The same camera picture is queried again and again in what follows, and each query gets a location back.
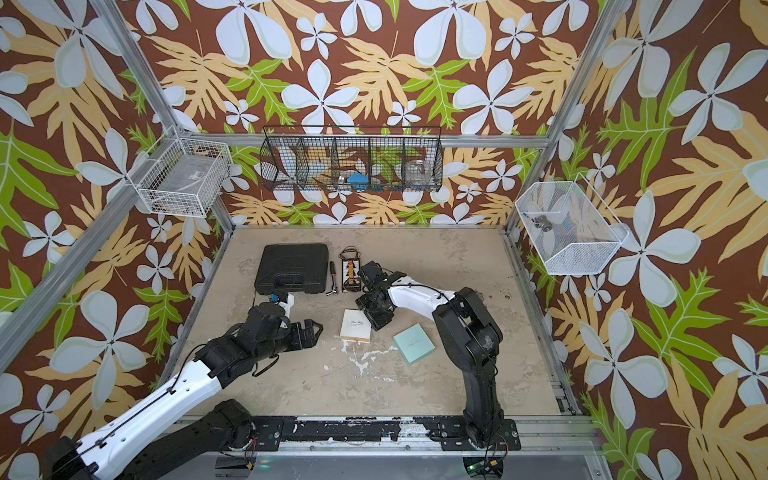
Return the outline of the white drawer jewelry box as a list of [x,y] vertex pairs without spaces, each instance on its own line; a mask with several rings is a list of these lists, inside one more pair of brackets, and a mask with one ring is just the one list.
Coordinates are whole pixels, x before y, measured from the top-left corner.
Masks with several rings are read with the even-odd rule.
[[371,323],[363,311],[353,309],[344,311],[339,334],[342,340],[369,343],[371,331]]

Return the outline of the teal jewelry box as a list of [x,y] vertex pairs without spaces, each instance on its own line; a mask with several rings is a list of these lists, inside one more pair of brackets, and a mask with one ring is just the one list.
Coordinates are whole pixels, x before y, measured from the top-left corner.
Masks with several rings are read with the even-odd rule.
[[394,335],[393,341],[408,364],[414,364],[435,351],[435,345],[420,324]]

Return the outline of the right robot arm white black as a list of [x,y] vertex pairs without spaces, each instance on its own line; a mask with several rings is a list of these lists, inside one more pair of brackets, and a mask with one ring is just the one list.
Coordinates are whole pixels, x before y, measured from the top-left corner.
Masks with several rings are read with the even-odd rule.
[[387,326],[398,308],[434,321],[448,358],[462,372],[467,437],[476,447],[488,446],[504,418],[496,392],[503,334],[481,296],[467,287],[441,290],[374,261],[361,267],[360,277],[363,295],[356,305],[373,330]]

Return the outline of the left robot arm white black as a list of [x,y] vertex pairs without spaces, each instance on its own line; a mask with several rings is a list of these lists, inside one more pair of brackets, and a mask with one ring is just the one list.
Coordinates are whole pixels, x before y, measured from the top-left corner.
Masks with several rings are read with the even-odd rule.
[[274,365],[282,353],[314,347],[322,331],[311,319],[290,321],[275,303],[251,308],[245,322],[195,347],[178,374],[117,419],[79,440],[58,440],[41,463],[43,478],[156,479],[206,451],[247,446],[253,417],[235,400],[166,431],[239,377],[261,375],[260,361]]

